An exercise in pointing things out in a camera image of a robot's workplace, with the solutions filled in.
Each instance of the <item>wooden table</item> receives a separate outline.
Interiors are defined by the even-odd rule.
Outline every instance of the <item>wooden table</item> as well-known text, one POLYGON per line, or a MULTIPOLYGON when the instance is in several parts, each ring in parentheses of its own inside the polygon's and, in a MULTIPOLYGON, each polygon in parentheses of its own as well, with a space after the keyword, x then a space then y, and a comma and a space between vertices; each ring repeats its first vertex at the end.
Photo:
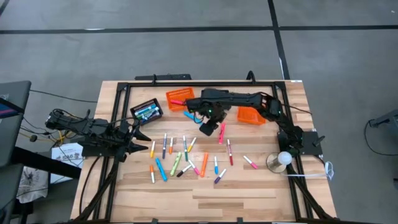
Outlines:
MULTIPOLYGON (((117 83, 116 81, 103 82, 95 118, 111 119, 117 83)), ((290 105, 309 110, 303 83, 286 81, 286 87, 290 105)), ((265 163, 270 153, 279 152, 276 138, 278 125, 275 122, 267 122, 261 126, 240 123, 236 119, 237 107, 232 107, 227 111, 224 138, 230 139, 233 150, 234 166, 230 166, 225 144, 218 144, 219 130, 210 137, 205 136, 199 131, 199 125, 186 118, 182 111, 169 110, 165 92, 179 88, 183 87, 132 88, 129 108, 157 98, 163 109, 163 117, 143 126, 141 131, 156 141, 155 157, 160 158, 169 180, 167 182, 162 180, 155 160, 150 158, 150 150, 128 156, 126 162, 119 166, 111 221, 149 222, 152 218, 158 218, 160 222, 234 222, 237 217, 253 222, 295 220, 287 178, 269 171, 265 163), (167 152, 163 160, 161 157, 164 133, 167 133, 168 144, 170 137, 174 137, 174 151, 172 155, 167 152), (194 137, 198 138, 189 153, 189 158, 199 169, 204 152, 210 154, 204 178, 197 176, 192 169, 181 178, 170 177, 175 157, 178 151, 183 151, 183 135, 187 137, 187 144, 190 144, 194 137), (243 159, 243 155, 255 162, 259 169, 254 170, 243 159), (219 170, 227 168, 224 177, 216 185, 213 183, 216 178, 214 156, 218 158, 219 170), (150 164, 155 168, 155 184, 152 184, 150 179, 150 164)), ((194 87, 196 97, 200 96, 202 89, 202 87, 194 87)), ((271 88, 264 86, 231 86, 219 89, 240 93, 264 91, 272 94, 271 88)), ((121 99, 118 119, 122 111, 123 93, 121 99)), ((303 130, 314 128, 310 114, 293 108, 291 112, 294 123, 303 130)), ((135 142, 149 148, 152 144, 152 142, 135 142)), ((71 218, 78 215, 81 190, 94 159, 91 157, 84 161, 71 218)), ((322 164, 313 156, 302 156, 302 161, 306 174, 324 173, 322 164)), ((182 156, 177 173, 187 164, 182 156)), ((101 166, 102 159, 97 162, 88 180, 88 187, 83 196, 83 207, 87 206, 97 190, 101 166)), ((307 185, 317 202, 327 213, 335 217, 336 213, 326 177, 307 178, 307 185)), ((297 193, 300 211, 305 217, 302 194, 299 189, 297 193)), ((104 217, 105 207, 106 200, 103 200, 100 218, 104 217)))

